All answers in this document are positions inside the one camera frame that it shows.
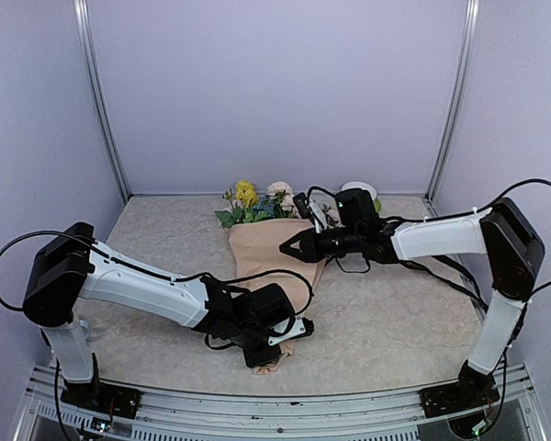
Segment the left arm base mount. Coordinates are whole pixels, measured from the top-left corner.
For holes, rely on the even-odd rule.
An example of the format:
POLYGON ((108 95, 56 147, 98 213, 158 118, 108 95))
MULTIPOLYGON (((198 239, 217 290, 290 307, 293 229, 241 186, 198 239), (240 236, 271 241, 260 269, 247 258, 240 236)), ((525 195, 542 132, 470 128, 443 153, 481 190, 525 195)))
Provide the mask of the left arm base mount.
POLYGON ((64 403, 96 413, 135 419, 141 403, 141 391, 101 381, 66 383, 61 399, 64 403))

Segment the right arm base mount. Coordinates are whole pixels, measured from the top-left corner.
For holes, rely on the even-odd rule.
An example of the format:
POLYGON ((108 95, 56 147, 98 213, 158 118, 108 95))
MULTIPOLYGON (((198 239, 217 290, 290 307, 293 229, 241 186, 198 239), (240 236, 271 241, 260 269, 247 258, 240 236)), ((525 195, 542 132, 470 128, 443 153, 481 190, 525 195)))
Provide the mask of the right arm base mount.
POLYGON ((424 388, 419 395, 426 418, 463 412, 500 399, 492 376, 460 378, 444 385, 424 388))

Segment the yellow fake flower stem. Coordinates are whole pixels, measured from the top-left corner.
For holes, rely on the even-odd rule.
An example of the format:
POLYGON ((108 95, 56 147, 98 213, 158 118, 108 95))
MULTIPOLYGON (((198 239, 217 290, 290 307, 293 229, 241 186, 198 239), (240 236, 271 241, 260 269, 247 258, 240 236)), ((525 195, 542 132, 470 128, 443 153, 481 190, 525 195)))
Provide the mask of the yellow fake flower stem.
POLYGON ((216 210, 214 214, 223 229, 254 221, 253 208, 259 198, 253 183, 240 180, 234 188, 227 189, 222 198, 228 202, 229 206, 223 210, 216 210))

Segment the green pink wrapping paper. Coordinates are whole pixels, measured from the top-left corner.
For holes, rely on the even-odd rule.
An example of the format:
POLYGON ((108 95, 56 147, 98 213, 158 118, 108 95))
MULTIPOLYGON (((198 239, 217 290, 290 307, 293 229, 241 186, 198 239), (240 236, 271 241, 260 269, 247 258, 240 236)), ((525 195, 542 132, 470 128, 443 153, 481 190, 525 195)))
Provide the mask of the green pink wrapping paper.
MULTIPOLYGON (((235 262, 236 277, 248 277, 268 270, 292 271, 300 274, 316 288, 325 268, 324 262, 304 263, 279 251, 279 245, 299 232, 312 227, 307 220, 274 219, 237 224, 230 228, 229 245, 235 262)), ((242 282, 241 286, 256 290, 276 283, 287 294, 294 311, 303 317, 308 311, 309 292, 305 283, 287 273, 271 274, 242 282)))

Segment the blue fake flower stem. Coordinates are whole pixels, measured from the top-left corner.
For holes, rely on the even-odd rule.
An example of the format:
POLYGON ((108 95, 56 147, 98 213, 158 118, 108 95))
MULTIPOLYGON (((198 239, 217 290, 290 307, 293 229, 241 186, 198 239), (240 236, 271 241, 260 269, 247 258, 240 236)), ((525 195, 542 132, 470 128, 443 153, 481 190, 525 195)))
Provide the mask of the blue fake flower stem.
POLYGON ((270 198, 260 198, 252 206, 252 214, 254 221, 274 219, 276 217, 276 202, 270 198))

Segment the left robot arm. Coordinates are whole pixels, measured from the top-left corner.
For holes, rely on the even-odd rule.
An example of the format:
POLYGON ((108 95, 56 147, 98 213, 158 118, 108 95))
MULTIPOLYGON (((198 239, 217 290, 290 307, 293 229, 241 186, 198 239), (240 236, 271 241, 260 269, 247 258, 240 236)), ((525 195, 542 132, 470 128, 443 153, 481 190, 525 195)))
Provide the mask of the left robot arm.
POLYGON ((41 329, 64 380, 90 408, 104 407, 110 389, 96 377, 96 356, 73 315, 79 299, 148 312, 207 340, 220 339, 226 347, 240 348, 249 368, 276 361, 280 344, 307 329, 276 283, 251 291, 238 279, 221 280, 209 272, 180 276, 126 257, 93 233, 85 222, 49 231, 52 240, 34 257, 21 305, 2 304, 41 329))

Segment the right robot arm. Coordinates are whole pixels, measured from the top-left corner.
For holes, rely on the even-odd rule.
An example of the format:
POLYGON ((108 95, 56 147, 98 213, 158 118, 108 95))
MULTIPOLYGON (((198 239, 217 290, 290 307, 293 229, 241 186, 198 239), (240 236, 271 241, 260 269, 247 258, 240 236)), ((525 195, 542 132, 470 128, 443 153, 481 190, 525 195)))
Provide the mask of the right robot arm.
POLYGON ((545 244, 507 195, 487 205, 431 218, 381 216, 371 194, 349 188, 334 197, 340 223, 331 227, 306 194, 295 196, 300 213, 312 224, 279 249, 304 263, 359 254, 370 263, 412 264, 433 258, 450 266, 473 286, 483 310, 482 328, 467 357, 467 373, 451 391, 454 403, 473 406, 488 389, 490 375, 516 338, 537 286, 545 244))

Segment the black printed ribbon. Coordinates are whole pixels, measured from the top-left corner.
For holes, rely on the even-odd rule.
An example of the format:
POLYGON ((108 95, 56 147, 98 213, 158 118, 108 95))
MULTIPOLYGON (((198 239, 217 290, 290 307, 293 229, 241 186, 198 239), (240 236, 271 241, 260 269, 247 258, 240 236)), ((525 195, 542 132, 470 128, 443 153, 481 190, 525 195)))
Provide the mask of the black printed ribbon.
POLYGON ((434 277, 439 282, 470 298, 482 312, 488 311, 489 305, 480 292, 478 282, 464 266, 447 256, 436 256, 434 259, 439 264, 438 267, 430 267, 413 260, 401 260, 399 264, 410 270, 434 277))

